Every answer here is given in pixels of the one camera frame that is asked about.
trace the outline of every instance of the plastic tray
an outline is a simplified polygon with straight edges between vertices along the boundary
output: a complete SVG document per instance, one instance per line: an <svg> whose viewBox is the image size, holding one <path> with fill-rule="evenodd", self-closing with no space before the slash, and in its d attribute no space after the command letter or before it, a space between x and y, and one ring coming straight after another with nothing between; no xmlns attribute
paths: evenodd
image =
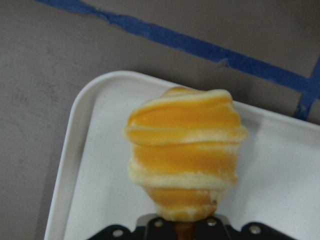
<svg viewBox="0 0 320 240"><path fill-rule="evenodd" d="M152 201L127 176L131 111L176 84L131 71L104 74L71 109L45 240L85 240L111 224L134 230L154 213ZM234 103L249 130L238 158L238 184L217 213L240 229L265 223L300 240L320 239L320 127Z"/></svg>

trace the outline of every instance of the black holder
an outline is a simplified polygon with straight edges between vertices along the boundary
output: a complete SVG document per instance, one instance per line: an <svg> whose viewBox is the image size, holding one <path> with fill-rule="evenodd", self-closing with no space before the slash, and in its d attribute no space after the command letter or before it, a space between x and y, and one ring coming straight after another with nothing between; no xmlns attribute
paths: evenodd
<svg viewBox="0 0 320 240"><path fill-rule="evenodd" d="M110 225L88 240L176 240L174 222L161 217L149 220L146 226L137 226L131 232L122 225ZM235 230L223 217L209 216L194 224L195 240L294 240L293 238L259 222Z"/></svg>

